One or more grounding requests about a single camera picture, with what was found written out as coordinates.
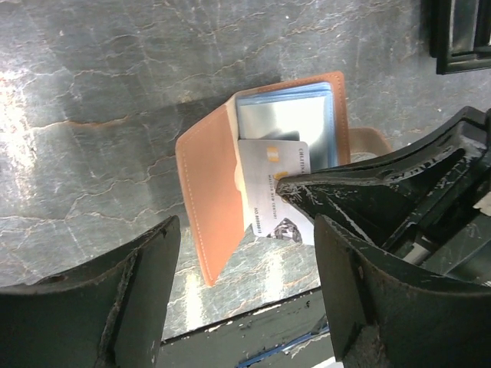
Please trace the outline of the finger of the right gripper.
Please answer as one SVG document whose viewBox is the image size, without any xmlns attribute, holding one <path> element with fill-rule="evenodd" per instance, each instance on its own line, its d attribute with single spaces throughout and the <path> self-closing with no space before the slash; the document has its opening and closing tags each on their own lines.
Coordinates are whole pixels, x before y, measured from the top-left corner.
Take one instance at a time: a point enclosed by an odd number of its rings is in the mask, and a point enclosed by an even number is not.
<svg viewBox="0 0 491 368">
<path fill-rule="evenodd" d="M 464 107 L 418 141 L 373 159 L 281 179 L 276 192 L 391 253 L 421 234 L 448 242 L 490 189 L 490 113 Z"/>
</svg>

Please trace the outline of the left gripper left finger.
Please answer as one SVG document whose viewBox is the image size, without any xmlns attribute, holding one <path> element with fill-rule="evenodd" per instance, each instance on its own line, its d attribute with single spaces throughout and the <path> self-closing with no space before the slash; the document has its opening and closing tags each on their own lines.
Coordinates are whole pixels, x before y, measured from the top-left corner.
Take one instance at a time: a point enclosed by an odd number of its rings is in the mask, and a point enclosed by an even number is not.
<svg viewBox="0 0 491 368">
<path fill-rule="evenodd" d="M 3 367 L 153 367 L 180 251 L 180 220 L 31 285 L 1 289 Z"/>
</svg>

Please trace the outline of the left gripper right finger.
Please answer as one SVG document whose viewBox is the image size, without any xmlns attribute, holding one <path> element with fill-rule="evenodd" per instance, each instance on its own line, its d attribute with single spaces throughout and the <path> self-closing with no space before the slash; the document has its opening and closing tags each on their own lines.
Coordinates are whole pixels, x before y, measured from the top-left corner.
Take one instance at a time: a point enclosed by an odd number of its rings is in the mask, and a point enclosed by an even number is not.
<svg viewBox="0 0 491 368">
<path fill-rule="evenodd" d="M 488 367 L 490 289 L 409 264 L 315 218 L 335 358 L 346 367 Z"/>
</svg>

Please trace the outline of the brown leather card holder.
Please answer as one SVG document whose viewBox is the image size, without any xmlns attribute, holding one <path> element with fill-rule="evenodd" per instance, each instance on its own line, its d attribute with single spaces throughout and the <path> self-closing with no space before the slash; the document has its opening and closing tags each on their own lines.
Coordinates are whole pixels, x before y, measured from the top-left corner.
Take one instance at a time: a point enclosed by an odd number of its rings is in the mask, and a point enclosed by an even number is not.
<svg viewBox="0 0 491 368">
<path fill-rule="evenodd" d="M 392 148 L 384 135 L 372 127 L 348 125 L 344 75 L 332 71 L 312 77 L 283 81 L 244 90 L 243 94 L 272 92 L 328 82 L 334 92 L 334 131 L 340 165 L 355 153 L 383 156 Z M 242 162 L 239 157 L 239 128 L 236 98 L 191 126 L 176 141 L 176 161 L 183 201 L 196 253 L 208 286 L 216 283 L 241 242 L 252 220 L 248 211 Z"/>
</svg>

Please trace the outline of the black plastic bin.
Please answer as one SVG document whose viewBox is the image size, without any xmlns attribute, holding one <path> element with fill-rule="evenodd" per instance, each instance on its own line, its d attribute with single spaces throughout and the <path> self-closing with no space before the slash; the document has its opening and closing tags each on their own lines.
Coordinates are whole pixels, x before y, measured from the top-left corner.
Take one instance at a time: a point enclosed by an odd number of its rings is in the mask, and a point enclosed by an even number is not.
<svg viewBox="0 0 491 368">
<path fill-rule="evenodd" d="M 421 26 L 439 75 L 490 68 L 490 1 L 422 1 Z"/>
</svg>

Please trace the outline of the silver credit card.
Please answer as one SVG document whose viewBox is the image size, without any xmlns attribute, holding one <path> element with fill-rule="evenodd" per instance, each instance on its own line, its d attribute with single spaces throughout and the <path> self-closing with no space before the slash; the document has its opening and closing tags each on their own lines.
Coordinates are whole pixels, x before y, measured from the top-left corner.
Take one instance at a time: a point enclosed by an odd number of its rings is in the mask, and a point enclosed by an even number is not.
<svg viewBox="0 0 491 368">
<path fill-rule="evenodd" d="M 288 140 L 240 140 L 238 148 L 253 233 L 313 245 L 311 221 L 276 193 L 280 179 L 311 172 L 308 145 Z"/>
</svg>

